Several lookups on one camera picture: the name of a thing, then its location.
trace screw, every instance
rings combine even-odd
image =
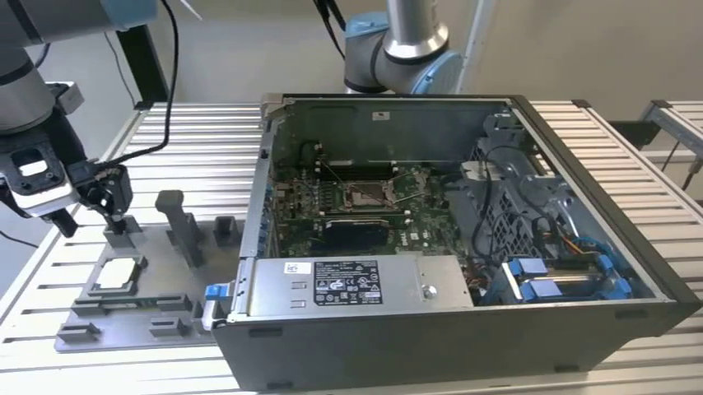
[[[433,299],[437,296],[437,288],[433,286],[421,286],[421,294],[425,299]]]

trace metal case frame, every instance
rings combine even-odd
[[[660,297],[353,318],[248,318],[273,143],[270,130],[276,127],[270,115],[296,100],[326,99],[503,100],[544,149],[545,159],[588,203],[605,232],[619,241],[628,260],[644,269]],[[257,175],[264,177],[253,180],[232,313],[213,329],[242,389],[364,387],[587,371],[631,339],[664,334],[700,308],[695,293],[524,97],[280,95],[264,106],[264,116],[256,166]]]

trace robotic arm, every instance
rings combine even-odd
[[[126,30],[156,13],[157,0],[0,0],[0,202],[20,216],[50,221],[65,237],[77,229],[65,210],[74,203],[102,215],[114,234],[124,233],[128,170],[118,162],[86,160],[57,102],[60,88],[45,84],[24,47]],[[461,57],[448,42],[432,0],[388,0],[388,13],[356,16],[346,26],[348,90],[451,93]]]
[[[50,221],[65,237],[77,228],[65,208],[77,202],[120,234],[132,190],[124,166],[86,161],[56,101],[60,88],[45,84],[24,47],[126,30],[156,12],[156,0],[0,0],[0,201]]]

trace barcode sticker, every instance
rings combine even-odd
[[[312,273],[312,263],[310,262],[286,262],[282,267],[282,272],[285,274],[309,274]]]

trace metal pole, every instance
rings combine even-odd
[[[383,47],[391,57],[412,61],[445,46],[449,31],[437,22],[435,7],[433,0],[388,0],[389,33]]]

